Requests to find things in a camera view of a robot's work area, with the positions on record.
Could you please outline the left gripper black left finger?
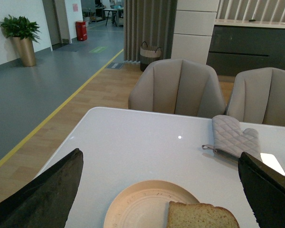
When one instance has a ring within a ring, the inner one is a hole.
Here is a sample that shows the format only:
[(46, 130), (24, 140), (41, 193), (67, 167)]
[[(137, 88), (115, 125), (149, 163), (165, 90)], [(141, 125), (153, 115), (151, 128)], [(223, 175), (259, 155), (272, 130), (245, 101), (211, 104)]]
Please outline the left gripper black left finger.
[(0, 203), (0, 228), (63, 228), (83, 170), (83, 153), (74, 149)]

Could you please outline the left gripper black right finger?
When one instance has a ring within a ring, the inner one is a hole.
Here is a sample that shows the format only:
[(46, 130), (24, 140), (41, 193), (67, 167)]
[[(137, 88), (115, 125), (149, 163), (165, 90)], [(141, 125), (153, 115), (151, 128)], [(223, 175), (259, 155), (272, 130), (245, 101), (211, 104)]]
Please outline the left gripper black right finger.
[(246, 199), (261, 228), (285, 228), (285, 176), (243, 152), (238, 173)]

